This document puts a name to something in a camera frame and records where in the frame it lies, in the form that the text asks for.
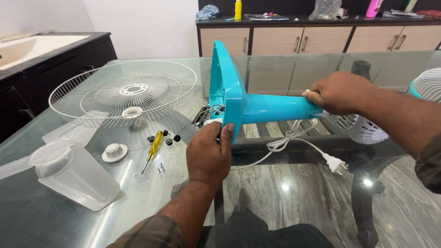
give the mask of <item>sleeve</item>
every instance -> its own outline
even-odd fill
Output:
[[[424,187],[441,194],[441,133],[435,135],[421,150],[415,172]]]
[[[178,224],[165,215],[154,215],[123,233],[107,248],[187,248]]]

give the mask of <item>yellow bottle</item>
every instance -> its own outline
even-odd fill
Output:
[[[242,0],[236,0],[236,5],[234,9],[234,19],[242,19]]]

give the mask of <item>pink bottle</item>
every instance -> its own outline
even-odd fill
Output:
[[[366,17],[375,17],[380,10],[383,0],[371,0],[366,11]]]

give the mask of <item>white sink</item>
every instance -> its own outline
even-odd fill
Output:
[[[0,70],[33,59],[90,35],[39,35],[15,41],[0,42]]]

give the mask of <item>power cord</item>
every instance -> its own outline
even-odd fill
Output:
[[[291,140],[299,140],[299,141],[303,141],[306,144],[312,146],[314,149],[316,149],[322,156],[323,158],[326,160],[326,163],[329,165],[329,168],[331,169],[332,173],[337,173],[340,176],[342,176],[342,174],[340,173],[340,171],[338,171],[338,169],[340,168],[340,166],[342,166],[345,170],[347,170],[347,168],[344,166],[346,163],[336,157],[330,156],[327,153],[324,153],[322,150],[320,150],[318,147],[316,147],[315,145],[311,144],[310,142],[304,140],[304,139],[299,139],[296,138],[297,136],[308,132],[309,130],[313,129],[315,126],[317,126],[318,121],[317,119],[311,119],[312,121],[312,126],[306,130],[303,130],[301,132],[299,132],[299,125],[300,123],[304,121],[304,120],[296,120],[294,122],[294,125],[292,126],[291,130],[286,132],[286,137],[284,137],[283,139],[277,140],[277,141],[273,141],[273,142],[269,142],[268,144],[266,144],[266,146],[268,147],[269,153],[264,156],[261,160],[252,163],[250,165],[245,165],[245,166],[241,166],[241,167],[236,167],[236,168],[230,168],[230,170],[239,170],[239,169],[243,169],[249,166],[253,166],[256,165],[262,161],[264,161],[267,157],[269,157],[273,152],[279,152],[282,151],[283,149],[285,149],[285,147],[288,145],[288,143]]]

